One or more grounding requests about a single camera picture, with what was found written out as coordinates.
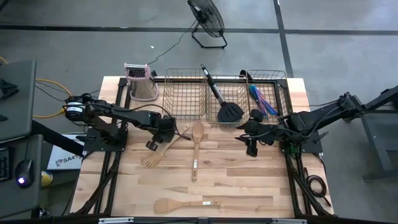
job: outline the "black spatula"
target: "black spatula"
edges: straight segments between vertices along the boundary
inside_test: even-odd
[[[220,123],[239,122],[242,119],[242,115],[244,114],[243,110],[236,103],[225,102],[223,95],[221,95],[219,89],[216,86],[216,83],[213,81],[213,78],[209,74],[206,67],[203,64],[200,66],[207,77],[207,84],[209,84],[214,96],[217,98],[217,100],[221,105],[221,109],[217,114],[218,122]]]

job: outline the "wire basket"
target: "wire basket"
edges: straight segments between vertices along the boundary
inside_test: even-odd
[[[217,114],[221,109],[221,105],[214,96],[211,88],[206,85],[206,121],[212,127],[221,126],[235,128],[244,124],[250,116],[248,84],[246,78],[242,78],[238,75],[212,75],[212,77],[225,101],[228,103],[236,103],[244,111],[244,114],[242,119],[237,123],[218,122]]]
[[[206,79],[200,68],[166,70],[163,107],[177,119],[200,119],[206,111]]]
[[[277,123],[279,117],[290,113],[286,98],[287,87],[284,86],[286,83],[285,72],[279,70],[248,70],[247,73],[252,78],[252,81],[248,80],[248,85],[255,85],[278,114],[278,116],[273,116],[268,113],[268,116],[264,117],[263,123]],[[252,97],[249,97],[249,105],[251,109],[259,109]]]

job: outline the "black handle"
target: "black handle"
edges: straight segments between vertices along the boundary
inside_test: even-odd
[[[213,92],[213,94],[216,97],[216,99],[222,105],[225,100],[224,100],[223,96],[221,95],[218,87],[216,86],[216,83],[214,82],[213,77],[211,77],[209,71],[204,66],[204,64],[201,64],[200,66],[201,66],[201,69],[203,70],[203,72],[205,73],[205,75],[207,77],[207,84],[210,86],[211,91]]]

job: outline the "wooden spoon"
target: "wooden spoon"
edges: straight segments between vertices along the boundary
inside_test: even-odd
[[[198,160],[199,160],[199,143],[205,132],[202,122],[196,121],[192,127],[192,136],[195,142],[195,151],[193,152],[192,180],[198,179]]]
[[[155,213],[165,213],[182,207],[219,206],[218,200],[179,202],[171,198],[160,198],[155,202]]]
[[[186,124],[185,127],[182,129],[180,134],[183,134],[185,131],[188,130],[189,124]],[[163,155],[165,154],[166,150],[179,138],[179,135],[174,135],[173,139],[167,143],[164,147],[161,147],[158,149],[156,152],[153,152],[149,157],[145,158],[142,160],[142,165],[148,167],[148,168],[154,168],[159,164],[159,162],[162,160]]]

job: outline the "floor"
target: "floor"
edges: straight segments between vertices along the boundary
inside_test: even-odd
[[[395,0],[214,2],[227,28],[227,48],[201,49],[186,35],[152,69],[163,74],[167,68],[204,63],[212,74],[283,70],[290,77],[304,78],[310,104],[337,99],[346,91],[365,103],[398,83]],[[0,30],[0,56],[9,62],[36,59],[38,77],[60,82],[78,95],[99,89],[105,75],[123,75],[124,62],[152,61],[193,21],[186,0],[12,0],[0,12],[2,24],[137,27],[143,32]],[[198,36],[207,44],[220,42],[205,33]],[[51,114],[61,104],[37,91],[34,113]],[[81,131],[62,116],[40,122],[60,133]],[[377,164],[361,122],[338,121],[322,131],[330,132],[322,144],[336,214],[398,222],[398,182],[362,181],[362,175],[376,171]],[[62,212],[72,187],[64,185],[50,193],[52,214]]]

